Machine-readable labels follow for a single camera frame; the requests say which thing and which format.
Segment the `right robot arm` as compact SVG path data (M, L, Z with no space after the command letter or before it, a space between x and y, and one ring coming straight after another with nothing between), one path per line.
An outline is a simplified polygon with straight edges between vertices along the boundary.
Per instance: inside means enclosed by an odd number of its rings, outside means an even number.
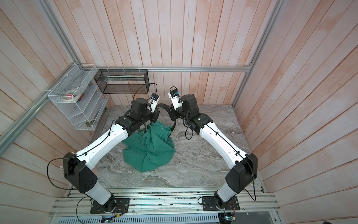
M213 146L230 168L225 183L215 192L214 201L222 207L257 178L258 158L246 154L222 133L213 120L201 113L193 94L180 96L178 90L168 93L172 105L167 110L172 120L181 118L184 125Z

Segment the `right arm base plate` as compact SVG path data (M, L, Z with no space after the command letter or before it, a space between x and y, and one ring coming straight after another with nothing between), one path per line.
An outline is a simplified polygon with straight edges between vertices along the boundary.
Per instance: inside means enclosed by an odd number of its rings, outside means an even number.
M204 211L239 211L240 206L237 197L234 196L227 202L223 202L217 196L200 197L199 204L203 206Z

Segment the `green trousers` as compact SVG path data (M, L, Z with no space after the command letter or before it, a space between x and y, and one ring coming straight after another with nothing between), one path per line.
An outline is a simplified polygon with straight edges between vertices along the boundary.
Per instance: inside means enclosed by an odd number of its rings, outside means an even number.
M123 141L124 161L141 173L168 164L176 151L171 134L172 127L164 122L150 123Z

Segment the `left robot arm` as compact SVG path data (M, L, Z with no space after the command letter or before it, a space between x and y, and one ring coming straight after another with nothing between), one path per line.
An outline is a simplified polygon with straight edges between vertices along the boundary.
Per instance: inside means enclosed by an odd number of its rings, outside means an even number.
M78 191L92 198L108 213L115 207L115 197L99 181L93 169L117 144L127 139L148 121L156 122L159 111L156 106L160 96L152 94L149 100L138 98L131 108L113 121L110 129L76 154L63 157L64 177Z

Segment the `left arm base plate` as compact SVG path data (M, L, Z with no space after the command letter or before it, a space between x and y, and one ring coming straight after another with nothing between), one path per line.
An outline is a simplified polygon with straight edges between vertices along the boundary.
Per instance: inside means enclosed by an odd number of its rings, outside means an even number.
M129 198L114 198L111 197L104 205L99 204L97 201L93 201L90 214L102 214L102 213L127 213L129 210L130 199Z

